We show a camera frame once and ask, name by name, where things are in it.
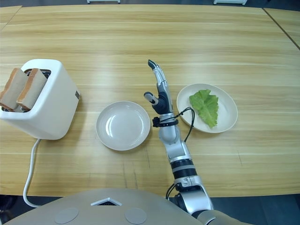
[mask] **white plate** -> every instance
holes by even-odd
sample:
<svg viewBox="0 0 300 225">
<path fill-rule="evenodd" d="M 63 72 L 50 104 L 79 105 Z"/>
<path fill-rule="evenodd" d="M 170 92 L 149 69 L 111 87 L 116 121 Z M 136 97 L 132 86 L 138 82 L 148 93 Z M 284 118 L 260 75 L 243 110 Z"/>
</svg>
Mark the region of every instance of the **white plate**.
<svg viewBox="0 0 300 225">
<path fill-rule="evenodd" d="M 234 126 L 238 119 L 238 108 L 232 97 L 228 95 L 222 89 L 204 83 L 196 83 L 191 84 L 185 88 L 183 88 L 178 96 L 177 96 L 177 108 L 178 111 L 181 112 L 187 107 L 192 107 L 189 102 L 189 97 L 199 90 L 211 90 L 211 95 L 216 95 L 218 99 L 219 109 L 217 111 L 217 125 L 213 128 L 210 128 L 198 115 L 198 112 L 195 110 L 195 121 L 194 121 L 194 128 L 203 132 L 207 133 L 221 133 L 224 131 L 229 130 Z M 192 112 L 187 111 L 182 116 L 182 119 L 189 125 L 192 122 Z"/>
<path fill-rule="evenodd" d="M 125 151 L 140 145 L 150 131 L 150 118 L 138 104 L 128 101 L 115 102 L 99 115 L 96 132 L 108 148 Z"/>
</svg>

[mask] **green lettuce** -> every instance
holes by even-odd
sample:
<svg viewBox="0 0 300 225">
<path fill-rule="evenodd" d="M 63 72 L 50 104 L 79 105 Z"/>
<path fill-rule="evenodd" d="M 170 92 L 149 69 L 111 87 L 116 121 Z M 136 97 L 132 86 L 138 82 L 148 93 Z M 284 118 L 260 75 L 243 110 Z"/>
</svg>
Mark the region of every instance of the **green lettuce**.
<svg viewBox="0 0 300 225">
<path fill-rule="evenodd" d="M 189 97 L 189 101 L 210 128 L 217 125 L 219 108 L 217 96 L 210 95 L 210 90 L 199 90 Z"/>
</svg>

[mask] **label on toaster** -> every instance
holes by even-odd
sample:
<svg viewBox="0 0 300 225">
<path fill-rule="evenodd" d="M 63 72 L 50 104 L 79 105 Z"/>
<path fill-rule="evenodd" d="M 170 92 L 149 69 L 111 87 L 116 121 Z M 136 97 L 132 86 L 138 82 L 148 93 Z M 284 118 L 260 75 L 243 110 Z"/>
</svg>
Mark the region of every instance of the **label on toaster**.
<svg viewBox="0 0 300 225">
<path fill-rule="evenodd" d="M 76 96 L 76 97 L 78 98 L 78 100 L 79 100 L 80 95 L 79 95 L 78 91 L 75 92 L 75 96 Z"/>
</svg>

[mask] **wood grain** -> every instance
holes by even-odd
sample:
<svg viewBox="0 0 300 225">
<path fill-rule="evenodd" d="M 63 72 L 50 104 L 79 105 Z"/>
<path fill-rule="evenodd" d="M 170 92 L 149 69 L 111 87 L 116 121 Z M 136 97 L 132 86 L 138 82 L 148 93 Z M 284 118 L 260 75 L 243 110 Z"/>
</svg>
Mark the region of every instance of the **wood grain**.
<svg viewBox="0 0 300 225">
<path fill-rule="evenodd" d="M 300 49 L 300 12 L 274 8 L 266 8 L 265 10 L 287 32 Z"/>
<path fill-rule="evenodd" d="M 8 21 L 16 14 L 22 6 L 0 7 L 0 30 L 5 27 Z"/>
<path fill-rule="evenodd" d="M 156 93 L 148 59 L 164 70 L 174 108 L 179 91 L 192 83 L 217 85 L 238 106 L 234 128 L 193 131 L 187 141 L 211 196 L 300 192 L 300 51 L 262 9 L 26 7 L 1 41 L 1 71 L 30 59 L 57 59 L 82 94 L 66 136 L 41 142 L 30 195 L 105 187 L 165 194 L 173 175 L 158 129 L 128 152 L 106 148 L 95 132 L 99 113 L 114 101 L 134 101 L 156 116 L 143 98 L 145 91 Z M 1 74 L 0 86 L 7 80 Z M 179 127 L 184 137 L 188 126 L 180 120 Z M 0 193 L 20 195 L 35 140 L 1 121 L 0 141 Z"/>
</svg>

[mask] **bread slice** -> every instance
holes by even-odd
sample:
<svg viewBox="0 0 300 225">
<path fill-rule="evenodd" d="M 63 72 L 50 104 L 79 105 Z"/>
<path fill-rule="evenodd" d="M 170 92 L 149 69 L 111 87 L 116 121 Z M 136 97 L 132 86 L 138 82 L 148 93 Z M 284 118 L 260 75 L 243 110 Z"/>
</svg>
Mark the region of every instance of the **bread slice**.
<svg viewBox="0 0 300 225">
<path fill-rule="evenodd" d="M 27 80 L 27 75 L 20 68 L 14 68 L 4 90 L 0 92 L 0 105 L 13 112 L 18 107 L 16 101 Z"/>
<path fill-rule="evenodd" d="M 47 78 L 39 69 L 32 69 L 17 103 L 28 111 L 32 109 L 46 81 Z"/>
</svg>

